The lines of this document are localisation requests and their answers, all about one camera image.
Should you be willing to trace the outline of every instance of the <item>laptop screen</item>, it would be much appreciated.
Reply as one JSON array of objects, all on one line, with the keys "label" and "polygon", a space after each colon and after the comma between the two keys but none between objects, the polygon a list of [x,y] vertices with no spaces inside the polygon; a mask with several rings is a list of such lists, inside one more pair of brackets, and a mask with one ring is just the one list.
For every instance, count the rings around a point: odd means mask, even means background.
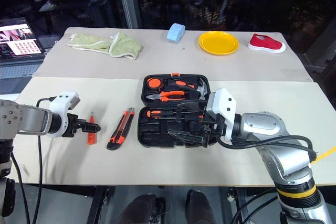
[{"label": "laptop screen", "polygon": [[0,21],[0,63],[44,59],[44,52],[24,18]]}]

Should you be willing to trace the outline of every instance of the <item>green towel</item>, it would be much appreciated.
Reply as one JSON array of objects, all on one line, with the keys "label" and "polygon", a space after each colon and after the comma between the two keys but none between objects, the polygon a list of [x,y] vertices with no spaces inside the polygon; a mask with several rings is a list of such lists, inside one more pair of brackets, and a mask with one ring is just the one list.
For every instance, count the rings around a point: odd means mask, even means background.
[{"label": "green towel", "polygon": [[123,33],[117,33],[111,39],[88,34],[73,34],[68,46],[79,50],[101,52],[114,58],[126,57],[135,60],[141,49],[141,44]]}]

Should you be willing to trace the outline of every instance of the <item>laptop keyboard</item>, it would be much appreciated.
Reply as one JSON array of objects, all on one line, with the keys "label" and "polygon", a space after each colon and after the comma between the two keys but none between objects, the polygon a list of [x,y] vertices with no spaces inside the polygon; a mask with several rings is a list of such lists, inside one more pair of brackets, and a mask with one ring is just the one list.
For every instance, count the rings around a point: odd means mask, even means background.
[{"label": "laptop keyboard", "polygon": [[2,67],[1,79],[30,77],[39,66],[40,64]]}]

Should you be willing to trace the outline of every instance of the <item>blue sponge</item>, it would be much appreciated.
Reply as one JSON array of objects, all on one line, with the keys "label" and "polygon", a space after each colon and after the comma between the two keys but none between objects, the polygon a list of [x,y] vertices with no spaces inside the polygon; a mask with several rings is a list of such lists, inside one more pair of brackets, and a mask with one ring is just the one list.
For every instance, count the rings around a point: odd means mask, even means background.
[{"label": "blue sponge", "polygon": [[167,34],[167,39],[174,43],[179,43],[180,39],[184,35],[185,26],[178,23],[174,23]]}]

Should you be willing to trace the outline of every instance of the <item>red slipper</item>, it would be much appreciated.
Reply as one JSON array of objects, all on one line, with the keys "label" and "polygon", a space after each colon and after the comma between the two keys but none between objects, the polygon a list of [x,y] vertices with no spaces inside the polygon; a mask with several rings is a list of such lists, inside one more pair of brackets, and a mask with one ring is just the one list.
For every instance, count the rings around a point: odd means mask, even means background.
[{"label": "red slipper", "polygon": [[252,39],[248,44],[248,48],[278,54],[286,49],[286,45],[266,35],[253,34]]}]

